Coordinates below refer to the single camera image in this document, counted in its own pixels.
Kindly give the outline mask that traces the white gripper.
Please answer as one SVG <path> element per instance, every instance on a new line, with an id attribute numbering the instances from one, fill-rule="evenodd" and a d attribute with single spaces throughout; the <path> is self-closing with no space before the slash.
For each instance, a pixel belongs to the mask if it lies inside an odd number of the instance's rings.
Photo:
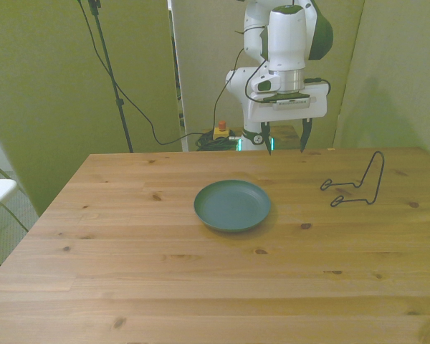
<path id="1" fill-rule="evenodd" d="M 269 155 L 272 154 L 269 122 L 303 119 L 300 138 L 302 153 L 311 134 L 312 118 L 321 118 L 327 113 L 327 83 L 306 85 L 301 93 L 309 97 L 278 100 L 276 103 L 248 101 L 248 120 L 260 123 L 262 143 Z"/>

